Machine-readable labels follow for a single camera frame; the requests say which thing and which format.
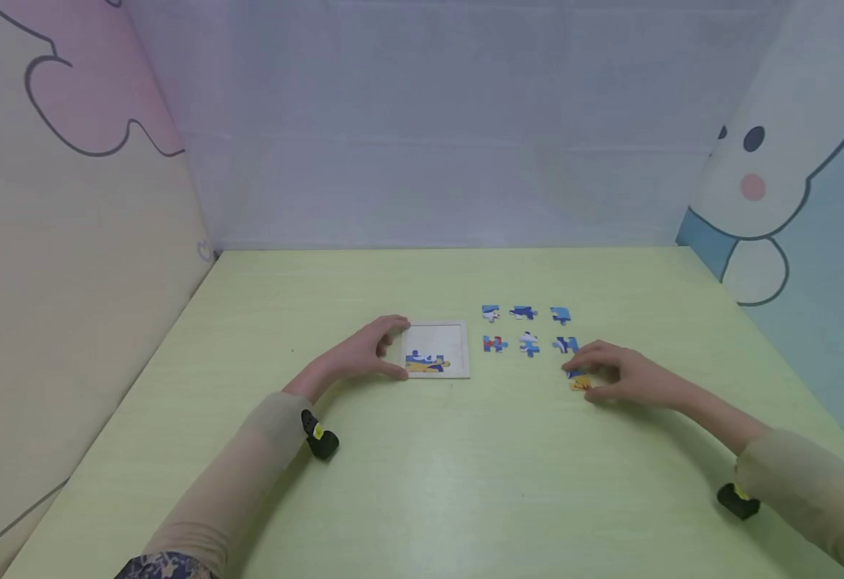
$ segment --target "puzzle board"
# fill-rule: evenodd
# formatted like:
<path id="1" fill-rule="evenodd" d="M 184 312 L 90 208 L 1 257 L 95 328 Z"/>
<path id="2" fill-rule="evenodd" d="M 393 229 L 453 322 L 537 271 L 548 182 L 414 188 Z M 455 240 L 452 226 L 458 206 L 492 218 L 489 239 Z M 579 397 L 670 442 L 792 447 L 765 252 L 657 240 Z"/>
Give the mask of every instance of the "puzzle board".
<path id="1" fill-rule="evenodd" d="M 454 321 L 412 322 L 402 335 L 409 378 L 469 378 L 467 325 Z"/>

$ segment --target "white backdrop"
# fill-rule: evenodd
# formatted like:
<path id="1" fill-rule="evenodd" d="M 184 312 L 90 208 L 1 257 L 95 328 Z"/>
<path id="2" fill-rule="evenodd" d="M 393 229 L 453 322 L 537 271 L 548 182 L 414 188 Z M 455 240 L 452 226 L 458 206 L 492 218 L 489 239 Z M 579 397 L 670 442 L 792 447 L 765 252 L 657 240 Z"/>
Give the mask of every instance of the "white backdrop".
<path id="1" fill-rule="evenodd" d="M 217 248 L 671 244 L 786 0 L 155 0 Z"/>

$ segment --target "beige sleeve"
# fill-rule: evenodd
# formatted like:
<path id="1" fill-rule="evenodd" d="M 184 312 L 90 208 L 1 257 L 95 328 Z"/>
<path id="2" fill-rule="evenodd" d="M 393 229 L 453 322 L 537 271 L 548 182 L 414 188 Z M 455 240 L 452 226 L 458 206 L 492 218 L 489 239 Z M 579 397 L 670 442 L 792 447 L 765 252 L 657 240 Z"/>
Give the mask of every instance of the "beige sleeve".
<path id="1" fill-rule="evenodd" d="M 183 494 L 142 553 L 176 551 L 222 575 L 231 548 L 306 440 L 304 409 L 312 410 L 304 397 L 267 396 Z"/>
<path id="2" fill-rule="evenodd" d="M 844 567 L 844 462 L 810 440 L 773 430 L 747 446 L 737 483 Z"/>

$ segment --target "right hand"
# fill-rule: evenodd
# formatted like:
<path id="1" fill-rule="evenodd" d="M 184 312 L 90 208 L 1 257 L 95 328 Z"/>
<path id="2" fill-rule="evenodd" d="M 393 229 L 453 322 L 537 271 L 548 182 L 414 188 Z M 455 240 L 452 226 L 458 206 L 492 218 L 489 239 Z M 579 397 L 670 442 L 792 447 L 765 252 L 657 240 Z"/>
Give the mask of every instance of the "right hand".
<path id="1" fill-rule="evenodd" d="M 643 406 L 679 409 L 695 395 L 698 386 L 680 378 L 663 366 L 646 359 L 640 352 L 613 343 L 594 341 L 579 348 L 563 370 L 588 367 L 597 372 L 599 366 L 616 368 L 617 382 L 586 392 L 586 400 L 628 400 Z"/>

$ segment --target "cartoon bunny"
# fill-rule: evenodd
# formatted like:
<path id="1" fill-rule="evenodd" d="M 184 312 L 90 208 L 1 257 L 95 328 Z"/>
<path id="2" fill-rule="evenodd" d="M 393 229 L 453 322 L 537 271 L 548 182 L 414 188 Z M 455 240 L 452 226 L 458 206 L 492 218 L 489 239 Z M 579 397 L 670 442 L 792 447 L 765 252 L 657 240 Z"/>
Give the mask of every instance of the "cartoon bunny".
<path id="1" fill-rule="evenodd" d="M 775 235 L 843 146 L 844 0 L 795 0 L 721 128 L 677 242 L 691 245 L 741 306 L 775 299 L 788 280 Z"/>

